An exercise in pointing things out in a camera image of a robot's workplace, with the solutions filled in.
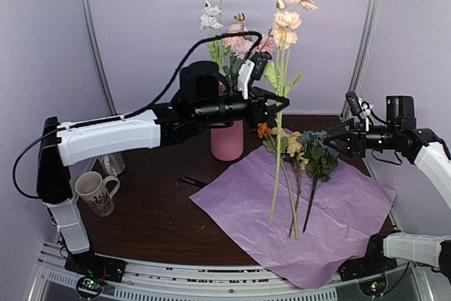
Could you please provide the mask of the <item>blue hydrangea flower stem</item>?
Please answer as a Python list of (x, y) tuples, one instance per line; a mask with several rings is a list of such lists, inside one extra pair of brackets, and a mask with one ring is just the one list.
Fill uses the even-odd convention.
[(303, 233), (307, 230), (318, 182), (329, 181), (331, 173), (338, 166), (338, 152), (325, 142), (328, 136), (329, 134), (325, 130), (308, 130), (298, 138), (304, 153), (303, 157), (308, 161), (305, 169), (306, 174), (312, 179), (307, 215), (302, 229)]

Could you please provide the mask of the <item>orange flower stem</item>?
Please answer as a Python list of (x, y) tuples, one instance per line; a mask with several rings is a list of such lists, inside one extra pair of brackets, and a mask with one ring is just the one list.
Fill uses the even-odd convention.
[(285, 159), (286, 157), (290, 158), (290, 155), (288, 154), (290, 135), (283, 128), (270, 128), (267, 123), (260, 123), (257, 126), (257, 135), (262, 140), (262, 144), (263, 146), (265, 146), (266, 150), (276, 157), (276, 179), (273, 190), (273, 197), (271, 200), (271, 209), (268, 224), (271, 226), (274, 220), (278, 191), (279, 187), (282, 185), (280, 176), (283, 173), (288, 188), (291, 209), (291, 224), (288, 231), (288, 237), (290, 238), (291, 235), (294, 234), (295, 239), (298, 240), (299, 226), (297, 221), (295, 191), (293, 190), (292, 182), (290, 180), (286, 166), (286, 164), (290, 163), (290, 160)]

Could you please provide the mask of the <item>cream yellow flower stem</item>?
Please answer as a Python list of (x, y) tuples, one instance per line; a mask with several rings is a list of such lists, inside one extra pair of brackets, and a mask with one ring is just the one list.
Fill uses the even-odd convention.
[(298, 239), (299, 231), (298, 227), (295, 225), (297, 220), (297, 209), (299, 206), (299, 199), (302, 192), (302, 173), (307, 169), (307, 164), (309, 161), (304, 157), (304, 151), (302, 150), (303, 145), (299, 138), (301, 137), (300, 132), (287, 133), (284, 130), (278, 132), (277, 127), (271, 129), (272, 136), (281, 136), (281, 141), (283, 145), (281, 146), (281, 152), (283, 161), (291, 165), (292, 172), (295, 176), (296, 188), (295, 193), (295, 214), (292, 215), (292, 220), (290, 223), (290, 228), (288, 231), (288, 237), (291, 238), (292, 232), (295, 232), (295, 238)]

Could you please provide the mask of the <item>pink rose flower stem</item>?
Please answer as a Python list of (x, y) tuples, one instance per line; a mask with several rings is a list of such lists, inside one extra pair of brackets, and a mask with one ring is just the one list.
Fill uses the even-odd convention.
[[(245, 14), (239, 12), (234, 16), (237, 21), (228, 28), (228, 33), (246, 32), (245, 26)], [(256, 37), (253, 36), (239, 36), (228, 37), (223, 40), (223, 46), (227, 50), (225, 65), (223, 66), (223, 72), (230, 84), (230, 91), (234, 92), (237, 89), (237, 77), (238, 71), (245, 61), (245, 55), (252, 47)], [(272, 54), (275, 51), (275, 41), (271, 33), (264, 33), (259, 46), (253, 50), (255, 53), (261, 53), (267, 59), (272, 59)]]

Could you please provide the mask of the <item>purple tissue paper sheet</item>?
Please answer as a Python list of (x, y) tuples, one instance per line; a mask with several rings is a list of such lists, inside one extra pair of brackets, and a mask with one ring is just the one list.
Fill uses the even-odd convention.
[(344, 261), (365, 255), (396, 193), (344, 161), (316, 189), (302, 177), (297, 210), (294, 185), (293, 173), (278, 171), (275, 156), (259, 147), (191, 199), (262, 267), (316, 289)]

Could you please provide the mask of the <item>peach poppy flower stem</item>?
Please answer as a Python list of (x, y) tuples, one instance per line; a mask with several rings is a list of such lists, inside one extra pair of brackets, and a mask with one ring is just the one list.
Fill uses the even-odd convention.
[(295, 84), (302, 77), (288, 80), (288, 65), (292, 47), (298, 42), (297, 30), (302, 25), (301, 10), (316, 11), (318, 0), (277, 0), (273, 14), (271, 36), (276, 47), (276, 59), (268, 63), (265, 79), (271, 84), (277, 96), (288, 98)]

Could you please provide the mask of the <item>black ribbon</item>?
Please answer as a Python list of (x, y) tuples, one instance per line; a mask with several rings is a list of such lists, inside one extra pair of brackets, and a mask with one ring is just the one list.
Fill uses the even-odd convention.
[(187, 177), (187, 176), (183, 176), (182, 178), (178, 179), (180, 182), (183, 183), (187, 183), (188, 185), (192, 185), (195, 186), (197, 188), (204, 188), (205, 186), (207, 186), (207, 183), (191, 178), (191, 177)]

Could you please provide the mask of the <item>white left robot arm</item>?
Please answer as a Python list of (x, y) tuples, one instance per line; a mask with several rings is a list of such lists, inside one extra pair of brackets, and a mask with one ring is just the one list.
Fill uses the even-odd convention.
[(101, 270), (91, 250), (80, 212), (74, 205), (69, 166), (94, 157), (131, 149), (178, 145), (203, 129), (245, 121), (255, 127), (288, 107), (284, 95), (253, 86), (267, 69), (268, 59), (256, 53), (240, 67), (237, 91), (219, 93), (228, 83), (213, 61), (180, 63), (173, 75), (180, 88), (172, 100), (154, 102), (132, 113), (78, 123), (44, 124), (38, 155), (37, 194), (47, 205), (73, 262), (87, 276)]

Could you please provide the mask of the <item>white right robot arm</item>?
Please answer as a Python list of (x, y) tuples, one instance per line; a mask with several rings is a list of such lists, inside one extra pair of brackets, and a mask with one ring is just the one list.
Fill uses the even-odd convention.
[[(373, 107), (351, 91), (345, 95), (352, 118), (345, 121), (345, 131), (329, 135), (325, 145), (348, 157), (365, 157), (366, 152), (393, 151), (399, 162), (408, 161), (424, 175), (424, 184), (450, 203), (450, 150), (446, 142), (430, 128), (416, 125), (414, 99), (392, 95), (385, 99), (384, 119), (376, 118)], [(417, 235), (385, 231), (369, 238), (361, 266), (375, 274), (395, 259), (428, 266), (450, 277), (450, 236)]]

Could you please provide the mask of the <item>pink vase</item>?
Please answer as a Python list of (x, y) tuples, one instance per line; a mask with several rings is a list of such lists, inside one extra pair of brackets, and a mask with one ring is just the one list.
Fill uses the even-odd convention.
[(234, 161), (244, 152), (244, 127), (242, 121), (230, 127), (217, 125), (211, 129), (211, 153), (220, 161)]

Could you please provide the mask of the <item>yellow-inside paper cup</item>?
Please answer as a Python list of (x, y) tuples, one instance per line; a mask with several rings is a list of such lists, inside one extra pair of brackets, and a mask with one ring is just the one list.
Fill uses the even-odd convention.
[(125, 170), (125, 160), (120, 152), (98, 156), (97, 160), (108, 176), (119, 176)]

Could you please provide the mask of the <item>aluminium corner post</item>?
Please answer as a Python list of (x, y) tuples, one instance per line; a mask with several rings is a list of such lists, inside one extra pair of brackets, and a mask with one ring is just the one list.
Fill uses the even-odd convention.
[(82, 6), (82, 12), (85, 20), (85, 27), (87, 31), (89, 49), (92, 55), (94, 68), (97, 74), (97, 79), (101, 88), (101, 93), (105, 99), (108, 111), (111, 115), (116, 115), (116, 105), (113, 102), (113, 96), (107, 80), (104, 63), (101, 57), (101, 50), (99, 47), (97, 33), (95, 30), (94, 18), (92, 15), (92, 8), (90, 0), (80, 0)]
[(348, 92), (360, 93), (370, 59), (371, 41), (376, 32), (381, 0), (367, 0), (362, 34), (352, 70)]

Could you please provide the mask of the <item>aluminium front rail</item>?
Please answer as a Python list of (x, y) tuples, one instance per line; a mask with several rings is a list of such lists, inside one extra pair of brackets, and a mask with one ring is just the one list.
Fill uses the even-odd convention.
[(335, 274), (318, 289), (301, 289), (260, 266), (190, 266), (127, 259), (119, 282), (95, 300), (422, 300), (420, 275), (398, 264), (383, 274), (343, 281)]

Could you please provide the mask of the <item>aluminium left corner post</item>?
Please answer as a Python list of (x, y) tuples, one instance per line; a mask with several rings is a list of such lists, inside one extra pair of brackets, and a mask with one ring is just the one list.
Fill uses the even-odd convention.
[(89, 49), (92, 55), (94, 68), (97, 74), (97, 79), (101, 88), (101, 93), (105, 99), (108, 111), (111, 115), (116, 115), (116, 105), (113, 102), (113, 96), (107, 80), (104, 63), (101, 57), (101, 50), (99, 47), (97, 33), (95, 30), (94, 18), (92, 15), (92, 8), (90, 0), (80, 0), (82, 6), (82, 12), (85, 20), (85, 27), (87, 31)]

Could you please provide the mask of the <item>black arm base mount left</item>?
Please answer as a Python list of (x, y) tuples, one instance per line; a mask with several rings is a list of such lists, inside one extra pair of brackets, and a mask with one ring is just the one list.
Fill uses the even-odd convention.
[(102, 281), (120, 283), (125, 272), (126, 262), (99, 256), (91, 252), (69, 254), (64, 265), (65, 270)]

